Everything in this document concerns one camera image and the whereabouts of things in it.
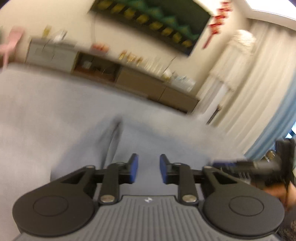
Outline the grey garment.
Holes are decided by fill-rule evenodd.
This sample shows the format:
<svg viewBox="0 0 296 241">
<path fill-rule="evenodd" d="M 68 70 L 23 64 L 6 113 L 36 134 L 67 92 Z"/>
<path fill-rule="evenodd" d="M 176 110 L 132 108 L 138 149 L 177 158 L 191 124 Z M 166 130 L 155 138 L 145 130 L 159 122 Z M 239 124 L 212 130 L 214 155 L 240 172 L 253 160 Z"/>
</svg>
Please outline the grey garment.
<svg viewBox="0 0 296 241">
<path fill-rule="evenodd" d="M 104 169 L 115 162 L 126 162 L 138 155 L 135 183 L 120 187 L 122 195 L 176 195 L 177 186 L 165 185 L 159 158 L 202 169 L 213 161 L 243 159 L 233 142 L 213 127 L 193 120 L 166 122 L 119 116 L 105 119 L 90 128 L 53 166 L 56 180 L 86 165 Z"/>
</svg>

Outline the clear storage box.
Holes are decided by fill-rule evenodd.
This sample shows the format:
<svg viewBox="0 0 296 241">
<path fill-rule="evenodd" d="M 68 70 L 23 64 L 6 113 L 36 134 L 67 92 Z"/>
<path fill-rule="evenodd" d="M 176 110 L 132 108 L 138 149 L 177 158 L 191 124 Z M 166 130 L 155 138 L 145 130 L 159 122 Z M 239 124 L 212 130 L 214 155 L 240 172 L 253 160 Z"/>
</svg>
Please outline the clear storage box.
<svg viewBox="0 0 296 241">
<path fill-rule="evenodd" d="M 171 85 L 178 87 L 186 92 L 192 91 L 196 82 L 187 76 L 177 76 L 171 80 Z"/>
</svg>

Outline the grey bed cover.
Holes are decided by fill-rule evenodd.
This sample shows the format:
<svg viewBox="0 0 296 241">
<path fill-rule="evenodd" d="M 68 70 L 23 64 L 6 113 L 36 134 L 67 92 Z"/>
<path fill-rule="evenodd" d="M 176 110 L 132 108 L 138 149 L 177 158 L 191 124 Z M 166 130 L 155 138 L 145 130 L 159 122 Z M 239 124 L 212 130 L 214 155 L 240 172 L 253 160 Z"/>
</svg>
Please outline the grey bed cover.
<svg viewBox="0 0 296 241">
<path fill-rule="evenodd" d="M 1 240 L 19 234 L 14 202 L 52 181 L 53 166 L 90 128 L 119 116 L 201 123 L 83 78 L 20 64 L 1 71 Z"/>
</svg>

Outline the white curtain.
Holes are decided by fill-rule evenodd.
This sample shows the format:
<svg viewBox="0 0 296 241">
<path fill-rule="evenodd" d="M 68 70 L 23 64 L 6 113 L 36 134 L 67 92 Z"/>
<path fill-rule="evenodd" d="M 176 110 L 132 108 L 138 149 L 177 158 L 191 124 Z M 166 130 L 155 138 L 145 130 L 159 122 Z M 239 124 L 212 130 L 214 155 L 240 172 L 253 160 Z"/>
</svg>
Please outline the white curtain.
<svg viewBox="0 0 296 241">
<path fill-rule="evenodd" d="M 198 118 L 247 153 L 277 111 L 295 73 L 295 31 L 254 20 L 237 30 L 197 96 Z"/>
</svg>

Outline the red fruit plate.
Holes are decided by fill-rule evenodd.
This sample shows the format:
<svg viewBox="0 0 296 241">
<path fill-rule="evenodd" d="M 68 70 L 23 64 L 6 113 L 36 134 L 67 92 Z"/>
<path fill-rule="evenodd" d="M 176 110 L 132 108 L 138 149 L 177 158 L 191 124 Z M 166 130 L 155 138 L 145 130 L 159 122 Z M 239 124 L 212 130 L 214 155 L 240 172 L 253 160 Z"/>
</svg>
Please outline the red fruit plate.
<svg viewBox="0 0 296 241">
<path fill-rule="evenodd" d="M 90 50 L 96 54 L 106 55 L 109 52 L 109 46 L 107 44 L 93 43 Z"/>
</svg>

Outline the long grey TV cabinet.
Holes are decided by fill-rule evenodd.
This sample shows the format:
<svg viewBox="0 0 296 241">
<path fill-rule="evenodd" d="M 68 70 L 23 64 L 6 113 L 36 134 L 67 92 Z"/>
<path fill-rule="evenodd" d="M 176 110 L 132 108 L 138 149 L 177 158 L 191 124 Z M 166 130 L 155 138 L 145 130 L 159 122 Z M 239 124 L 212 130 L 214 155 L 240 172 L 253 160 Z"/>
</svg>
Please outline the long grey TV cabinet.
<svg viewBox="0 0 296 241">
<path fill-rule="evenodd" d="M 189 92 L 140 68 L 125 64 L 107 54 L 67 43 L 32 38 L 25 63 L 110 85 L 183 113 L 192 113 L 199 102 Z"/>
</svg>

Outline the red hanging knot ornament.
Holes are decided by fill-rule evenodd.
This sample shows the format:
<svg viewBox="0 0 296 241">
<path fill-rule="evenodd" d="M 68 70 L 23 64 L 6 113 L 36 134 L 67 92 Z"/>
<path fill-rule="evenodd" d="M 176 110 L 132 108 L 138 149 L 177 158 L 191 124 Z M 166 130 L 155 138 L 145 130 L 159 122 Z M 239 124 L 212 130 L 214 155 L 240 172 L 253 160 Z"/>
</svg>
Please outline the red hanging knot ornament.
<svg viewBox="0 0 296 241">
<path fill-rule="evenodd" d="M 229 17 L 230 12 L 233 10 L 232 1 L 221 1 L 220 7 L 217 9 L 217 14 L 213 17 L 213 21 L 208 25 L 210 35 L 203 45 L 206 49 L 215 35 L 220 34 L 221 26 L 225 24 L 226 19 Z"/>
</svg>

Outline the pink plastic chair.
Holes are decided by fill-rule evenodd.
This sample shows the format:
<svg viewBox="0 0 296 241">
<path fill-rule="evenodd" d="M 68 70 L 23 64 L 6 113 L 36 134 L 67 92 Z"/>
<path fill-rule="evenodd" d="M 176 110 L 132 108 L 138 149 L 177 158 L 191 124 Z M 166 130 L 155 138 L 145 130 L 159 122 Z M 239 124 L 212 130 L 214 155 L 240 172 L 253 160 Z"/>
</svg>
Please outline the pink plastic chair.
<svg viewBox="0 0 296 241">
<path fill-rule="evenodd" d="M 12 27 L 7 40 L 4 44 L 1 44 L 1 56 L 3 58 L 3 69 L 7 68 L 9 63 L 9 57 L 15 52 L 18 42 L 21 40 L 25 29 L 23 27 Z"/>
</svg>

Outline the dark wall painting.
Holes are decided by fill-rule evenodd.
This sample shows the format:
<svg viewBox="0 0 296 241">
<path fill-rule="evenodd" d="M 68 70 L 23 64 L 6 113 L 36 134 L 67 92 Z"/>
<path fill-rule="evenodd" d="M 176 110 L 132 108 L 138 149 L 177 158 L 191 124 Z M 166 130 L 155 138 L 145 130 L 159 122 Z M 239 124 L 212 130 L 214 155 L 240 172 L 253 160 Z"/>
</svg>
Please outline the dark wall painting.
<svg viewBox="0 0 296 241">
<path fill-rule="evenodd" d="M 195 1 L 94 1 L 90 11 L 146 33 L 190 56 L 211 14 Z"/>
</svg>

